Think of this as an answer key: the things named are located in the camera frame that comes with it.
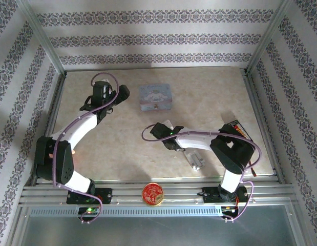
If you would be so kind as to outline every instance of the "round tin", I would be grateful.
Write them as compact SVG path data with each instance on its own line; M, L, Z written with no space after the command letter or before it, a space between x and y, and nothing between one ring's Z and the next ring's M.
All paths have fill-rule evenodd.
M149 183L142 190L142 199L149 206L159 206L164 199L162 186L157 183Z

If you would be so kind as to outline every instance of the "white wall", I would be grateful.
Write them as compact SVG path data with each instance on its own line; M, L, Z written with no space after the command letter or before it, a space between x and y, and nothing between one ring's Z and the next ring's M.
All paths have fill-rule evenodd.
M0 1L0 245L43 135L58 74L14 0Z
M317 0L291 4L253 80L284 175L317 245Z
M245 68L280 0L30 0L64 67Z

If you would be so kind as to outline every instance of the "beige surface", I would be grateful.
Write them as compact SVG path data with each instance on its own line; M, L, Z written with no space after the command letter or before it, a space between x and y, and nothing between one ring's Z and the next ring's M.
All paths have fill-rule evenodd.
M94 180L149 180L150 178L222 176L224 168L213 152L201 151L206 166L195 172L183 153L167 150L161 142L145 142L141 131L169 119L174 126L218 130L234 118L262 148L257 174L272 174L263 140L238 68L170 68L111 71L128 86L128 100L114 107L76 146L76 171ZM55 132L69 123L92 94L90 80L97 72L69 72ZM138 87L168 83L173 95L169 111L142 112Z

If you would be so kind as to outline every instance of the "blue tin box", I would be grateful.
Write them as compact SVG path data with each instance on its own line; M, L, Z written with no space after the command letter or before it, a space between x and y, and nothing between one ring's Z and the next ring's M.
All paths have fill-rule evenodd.
M142 111L169 110L172 107L172 94L169 84L140 86L139 93Z

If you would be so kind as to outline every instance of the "black bracket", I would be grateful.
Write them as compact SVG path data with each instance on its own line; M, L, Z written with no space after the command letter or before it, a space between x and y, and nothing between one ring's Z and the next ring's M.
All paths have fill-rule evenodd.
M202 196L204 203L222 203L226 202L221 196L218 187L203 187L202 192L197 194ZM239 198L239 202L247 202L248 194L247 189L244 186L238 187L236 190L236 196Z
M95 194L96 197L98 197L102 204L110 204L112 201L112 189L111 188L96 188ZM89 201L84 201L84 197L80 196L77 193L69 191L67 194L67 204L77 204L77 205L93 205L93 204L99 204L98 200L96 199L89 199Z

